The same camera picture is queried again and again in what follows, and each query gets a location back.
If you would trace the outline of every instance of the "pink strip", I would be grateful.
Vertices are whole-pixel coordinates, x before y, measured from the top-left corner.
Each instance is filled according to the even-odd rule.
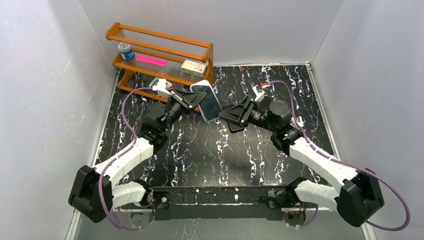
[[[142,56],[142,55],[138,55],[136,59],[138,61],[141,61],[141,62],[145,62],[145,63],[149,63],[149,64],[155,64],[155,65],[159,65],[159,66],[162,66],[162,67],[167,65],[167,61],[152,58],[152,57]]]

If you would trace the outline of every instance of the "black marble table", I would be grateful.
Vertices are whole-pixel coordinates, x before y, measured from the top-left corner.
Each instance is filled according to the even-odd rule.
[[[128,84],[145,87],[153,78],[135,74]],[[214,79],[213,89],[221,106],[240,102],[246,95],[254,96],[254,85],[285,81],[291,86],[296,114],[306,121],[309,138],[333,154],[305,65],[215,67]],[[268,87],[265,92],[273,99],[290,102],[282,84]],[[96,163],[107,160],[132,141],[132,134],[120,115],[127,94],[119,89],[114,92]],[[126,105],[129,123],[137,132],[151,102],[137,95]],[[200,113],[183,115],[170,130],[168,144],[135,167],[121,183],[143,179],[153,186],[264,186],[286,185],[301,176],[327,184],[310,168],[278,151],[270,135],[252,124],[233,134],[222,120],[206,123]]]

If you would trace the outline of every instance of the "blue jar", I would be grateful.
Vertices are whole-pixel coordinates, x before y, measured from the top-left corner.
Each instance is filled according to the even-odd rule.
[[[122,56],[124,60],[131,60],[135,56],[133,51],[133,46],[131,46],[131,44],[129,43],[120,42],[118,44],[118,49],[119,49],[120,55]]]

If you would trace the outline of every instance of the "purple cable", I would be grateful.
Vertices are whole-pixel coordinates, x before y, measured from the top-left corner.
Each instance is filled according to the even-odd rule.
[[[296,125],[300,129],[300,131],[302,132],[303,137],[305,138],[306,142],[309,143],[310,148],[312,148],[314,151],[316,151],[317,149],[315,148],[314,144],[309,140],[308,136],[306,135],[305,130],[303,129],[303,127],[300,127],[300,125],[298,123],[298,120],[296,119],[296,114],[295,114],[295,111],[294,111],[294,109],[295,109],[294,98],[293,98],[292,91],[290,90],[289,86],[285,82],[280,81],[280,80],[268,82],[266,85],[268,86],[268,85],[273,85],[273,84],[276,84],[276,83],[283,84],[287,88],[288,94],[290,95],[291,113],[293,114],[294,122],[296,123]],[[341,164],[341,165],[344,165],[344,166],[347,166],[347,167],[350,167],[350,168],[359,170],[359,171],[364,172],[367,175],[369,175],[369,176],[371,176],[371,177],[379,180],[384,185],[386,185],[396,195],[396,197],[400,200],[400,202],[402,203],[403,207],[405,208],[405,213],[406,213],[405,222],[402,225],[398,226],[398,227],[385,227],[385,226],[381,226],[381,225],[375,224],[373,222],[370,222],[368,220],[365,221],[367,224],[369,224],[369,225],[371,225],[371,226],[373,226],[375,228],[378,228],[378,229],[381,229],[381,230],[385,230],[385,231],[400,231],[400,230],[405,229],[410,224],[410,221],[411,221],[411,211],[410,211],[410,208],[408,207],[408,204],[407,204],[405,198],[395,189],[394,186],[392,186],[390,183],[388,183],[386,180],[382,179],[381,177],[379,177],[375,173],[372,173],[372,172],[370,172],[370,171],[368,171],[368,170],[366,170],[364,168],[355,166],[355,165],[350,164],[350,163],[347,163],[347,162],[342,162],[342,161],[337,160],[337,159],[335,159],[335,158],[333,158],[331,156],[327,156],[325,153],[323,153],[323,152],[321,152],[319,150],[316,151],[316,153],[318,153],[319,155],[321,155],[322,157],[324,157],[326,159],[329,159],[330,161],[332,161],[334,163],[338,163],[338,164]],[[305,226],[309,225],[310,223],[312,223],[312,221],[317,216],[317,213],[318,213],[318,206],[316,207],[315,214],[313,215],[312,219],[310,221],[308,221],[307,223],[301,225],[300,227],[305,227]]]
[[[127,128],[129,128],[130,130],[131,130],[131,132],[132,132],[132,135],[133,135],[133,137],[134,137],[134,141],[133,141],[133,143],[132,143],[132,145],[127,149],[127,150],[125,150],[124,152],[122,152],[121,154],[119,154],[118,155],[118,157],[117,158],[114,158],[113,160],[111,160],[105,167],[104,167],[104,169],[103,169],[103,171],[101,172],[101,174],[100,174],[100,178],[98,179],[98,193],[99,193],[99,196],[100,196],[100,202],[101,202],[101,206],[103,207],[103,211],[106,213],[106,216],[107,216],[107,218],[109,219],[109,221],[110,221],[110,223],[112,223],[117,229],[126,229],[126,230],[133,230],[133,231],[136,231],[136,230],[140,230],[140,229],[143,229],[143,228],[145,228],[145,227],[147,227],[150,223],[148,223],[147,225],[145,225],[145,226],[142,226],[142,227],[127,227],[127,226],[124,226],[124,222],[122,221],[122,213],[121,213],[121,208],[118,208],[118,214],[119,214],[119,217],[120,217],[120,219],[121,219],[121,222],[118,222],[118,220],[115,218],[115,215],[114,215],[114,211],[113,211],[113,209],[111,209],[110,210],[110,212],[108,211],[108,207],[106,206],[106,202],[105,202],[105,197],[104,197],[104,195],[103,195],[103,188],[102,188],[102,184],[103,184],[103,178],[105,177],[105,172],[106,172],[106,170],[118,159],[118,158],[120,158],[120,157],[122,157],[122,156],[124,156],[126,153],[128,153],[131,149],[133,149],[134,148],[134,145],[137,143],[137,133],[136,133],[136,131],[134,130],[134,128],[128,123],[128,120],[127,120],[127,117],[125,116],[125,104],[127,103],[127,101],[128,101],[128,99],[130,98],[130,96],[131,95],[133,95],[135,92],[137,92],[137,91],[140,91],[140,90],[151,90],[152,88],[151,87],[140,87],[140,88],[137,88],[137,89],[135,89],[135,90],[133,90],[132,92],[130,92],[126,97],[125,97],[125,99],[123,100],[123,103],[122,103],[122,109],[121,109],[121,115],[122,115],[122,119],[123,119],[123,121],[125,122],[125,126],[127,127]]]

